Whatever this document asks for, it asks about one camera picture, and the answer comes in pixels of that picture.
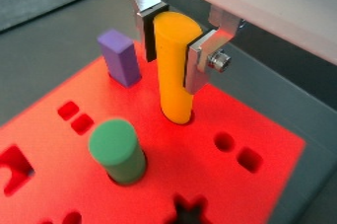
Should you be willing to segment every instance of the orange cylinder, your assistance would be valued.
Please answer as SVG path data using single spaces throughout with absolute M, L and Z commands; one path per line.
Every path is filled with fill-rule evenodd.
M 190 119 L 193 96 L 182 87 L 186 45 L 201 28 L 186 16 L 162 12 L 154 17 L 161 107 L 166 118 L 185 124 Z

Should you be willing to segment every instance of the square hole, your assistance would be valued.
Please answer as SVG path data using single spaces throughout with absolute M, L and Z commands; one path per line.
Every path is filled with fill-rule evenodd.
M 264 159 L 253 149 L 244 148 L 237 156 L 237 162 L 250 173 L 256 173 L 261 168 Z
M 66 102 L 58 109 L 57 114 L 64 120 L 69 120 L 78 112 L 78 106 L 74 102 Z
M 78 118 L 70 123 L 70 127 L 78 135 L 82 135 L 93 125 L 93 120 L 88 114 L 81 114 Z

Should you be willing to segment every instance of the star-shaped hole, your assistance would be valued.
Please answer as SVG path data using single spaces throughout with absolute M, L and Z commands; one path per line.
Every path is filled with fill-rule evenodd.
M 192 203 L 188 203 L 180 195 L 176 195 L 173 205 L 174 217 L 168 220 L 166 224 L 210 224 L 204 216 L 206 207 L 204 196 L 198 196 Z

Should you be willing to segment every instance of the purple rectangular block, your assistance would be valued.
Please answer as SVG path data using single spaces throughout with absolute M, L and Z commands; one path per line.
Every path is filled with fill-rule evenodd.
M 125 87 L 141 79 L 133 41 L 116 30 L 97 38 L 110 77 Z

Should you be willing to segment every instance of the red shape sorter board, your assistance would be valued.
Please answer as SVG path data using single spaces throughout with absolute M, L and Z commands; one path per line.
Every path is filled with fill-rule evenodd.
M 186 211 L 204 200 L 204 223 L 268 222 L 305 142 L 212 86 L 194 96 L 190 124 L 173 124 L 157 64 L 138 61 L 132 88 L 100 57 L 0 129 L 0 223 L 169 223 L 177 198 Z M 134 125 L 148 158 L 126 187 L 88 152 L 94 126 L 116 117 Z

